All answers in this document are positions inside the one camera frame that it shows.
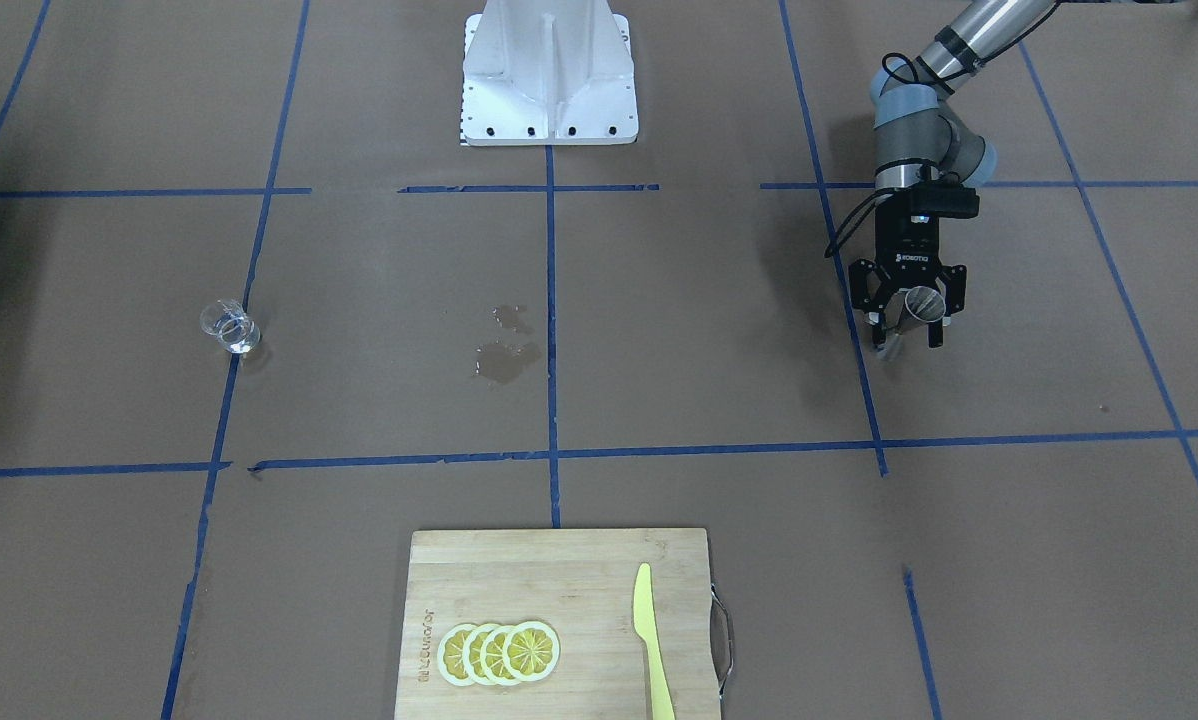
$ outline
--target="water spill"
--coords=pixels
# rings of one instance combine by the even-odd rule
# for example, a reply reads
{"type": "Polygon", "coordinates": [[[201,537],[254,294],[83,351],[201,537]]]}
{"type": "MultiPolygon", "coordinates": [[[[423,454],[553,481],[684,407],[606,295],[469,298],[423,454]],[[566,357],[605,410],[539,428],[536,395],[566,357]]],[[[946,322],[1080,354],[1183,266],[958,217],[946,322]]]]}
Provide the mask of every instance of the water spill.
{"type": "Polygon", "coordinates": [[[527,307],[525,305],[497,305],[494,307],[494,317],[497,319],[497,322],[502,325],[503,329],[532,334],[530,325],[524,322],[520,317],[520,313],[525,310],[527,310],[527,307]]]}
{"type": "Polygon", "coordinates": [[[528,365],[540,358],[541,351],[534,341],[522,347],[509,347],[500,341],[490,341],[474,351],[474,374],[506,385],[520,377],[528,365]]]}

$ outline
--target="metal handle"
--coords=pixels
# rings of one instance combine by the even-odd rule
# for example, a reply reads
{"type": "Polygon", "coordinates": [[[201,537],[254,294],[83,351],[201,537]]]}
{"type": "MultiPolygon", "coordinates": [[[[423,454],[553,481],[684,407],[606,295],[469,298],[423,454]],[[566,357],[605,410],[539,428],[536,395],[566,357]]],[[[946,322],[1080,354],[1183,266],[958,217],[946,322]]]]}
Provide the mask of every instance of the metal handle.
{"type": "MultiPolygon", "coordinates": [[[[724,605],[722,600],[719,600],[719,593],[714,588],[714,582],[710,582],[710,603],[712,606],[718,606],[719,610],[724,612],[724,628],[727,628],[728,633],[728,666],[724,670],[722,678],[719,678],[719,702],[724,701],[724,688],[728,684],[728,678],[732,676],[732,670],[736,668],[736,655],[732,652],[732,613],[728,612],[728,607],[724,605]]],[[[715,668],[715,674],[718,674],[718,668],[715,668]]]]}

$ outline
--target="cutting board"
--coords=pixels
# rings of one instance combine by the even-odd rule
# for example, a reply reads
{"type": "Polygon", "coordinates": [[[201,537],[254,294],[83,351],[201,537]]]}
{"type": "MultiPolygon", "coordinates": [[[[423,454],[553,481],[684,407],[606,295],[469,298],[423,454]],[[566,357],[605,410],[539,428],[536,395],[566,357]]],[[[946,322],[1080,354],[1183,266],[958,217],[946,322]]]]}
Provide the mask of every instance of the cutting board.
{"type": "Polygon", "coordinates": [[[676,720],[719,720],[704,530],[423,530],[412,536],[395,720],[651,719],[631,599],[653,570],[676,720]],[[547,678],[456,686],[438,640],[461,623],[544,621],[559,635],[547,678]]]}

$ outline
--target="lemon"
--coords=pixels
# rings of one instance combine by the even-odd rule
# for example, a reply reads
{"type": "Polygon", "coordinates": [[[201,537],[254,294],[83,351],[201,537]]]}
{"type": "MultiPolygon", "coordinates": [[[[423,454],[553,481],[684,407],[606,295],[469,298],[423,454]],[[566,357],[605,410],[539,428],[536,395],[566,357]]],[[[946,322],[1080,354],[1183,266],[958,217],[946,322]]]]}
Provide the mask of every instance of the lemon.
{"type": "Polygon", "coordinates": [[[479,673],[485,676],[495,685],[516,685],[520,680],[506,668],[506,641],[509,633],[515,630],[515,625],[502,625],[488,634],[484,639],[484,647],[479,654],[479,673]]]}
{"type": "Polygon", "coordinates": [[[466,676],[480,685],[492,685],[491,680],[480,674],[479,665],[484,653],[484,641],[488,634],[502,627],[500,623],[484,623],[470,630],[465,641],[461,642],[461,666],[466,670],[466,676]]]}
{"type": "Polygon", "coordinates": [[[442,653],[438,658],[438,673],[458,688],[474,685],[474,680],[466,673],[466,666],[461,665],[461,648],[471,630],[474,630],[474,625],[462,623],[448,630],[442,641],[438,641],[438,652],[442,653]]]}
{"type": "Polygon", "coordinates": [[[543,679],[559,661],[559,635],[539,621],[520,623],[507,635],[502,660],[516,680],[543,679]]]}

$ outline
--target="yellow knife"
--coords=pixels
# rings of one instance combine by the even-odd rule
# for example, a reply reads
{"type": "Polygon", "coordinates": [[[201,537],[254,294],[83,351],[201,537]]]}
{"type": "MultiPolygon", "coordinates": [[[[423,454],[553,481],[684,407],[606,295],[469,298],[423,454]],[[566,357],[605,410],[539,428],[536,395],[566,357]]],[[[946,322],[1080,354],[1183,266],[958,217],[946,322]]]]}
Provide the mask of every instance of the yellow knife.
{"type": "Polygon", "coordinates": [[[648,647],[648,683],[653,696],[653,720],[674,720],[671,686],[662,666],[662,647],[657,641],[657,615],[653,610],[653,569],[645,562],[635,575],[635,633],[648,647]]]}

